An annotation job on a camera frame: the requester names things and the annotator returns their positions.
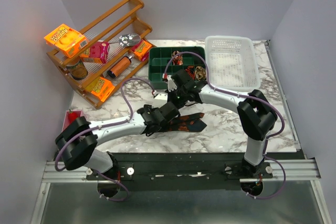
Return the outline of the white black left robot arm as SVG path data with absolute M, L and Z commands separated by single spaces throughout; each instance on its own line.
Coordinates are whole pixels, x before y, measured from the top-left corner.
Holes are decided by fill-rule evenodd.
M 130 116 L 107 121 L 89 122 L 81 116 L 55 140 L 58 148 L 55 170 L 75 170 L 84 166 L 97 170 L 104 179 L 112 179 L 117 171 L 116 161 L 111 154 L 97 150 L 98 145 L 124 136 L 150 136 L 179 115 L 178 108 L 168 102 L 160 108 L 144 105 Z

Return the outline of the dark orange-patterned necktie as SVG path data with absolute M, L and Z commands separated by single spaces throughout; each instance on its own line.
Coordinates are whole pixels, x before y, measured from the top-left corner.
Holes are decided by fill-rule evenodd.
M 201 132 L 207 127 L 207 124 L 202 121 L 204 113 L 194 113 L 174 118 L 167 130 L 182 131 L 182 132 Z

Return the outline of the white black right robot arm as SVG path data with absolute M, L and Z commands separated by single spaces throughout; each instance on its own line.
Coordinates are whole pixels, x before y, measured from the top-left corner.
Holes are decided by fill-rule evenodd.
M 207 81 L 194 81 L 185 70 L 165 75 L 168 100 L 177 108 L 189 102 L 211 104 L 237 113 L 244 133 L 248 136 L 247 148 L 242 160 L 241 171 L 249 178 L 260 172 L 264 162 L 263 151 L 266 136 L 274 128 L 278 115 L 270 106 L 263 93 L 235 93 L 229 90 L 212 88 Z

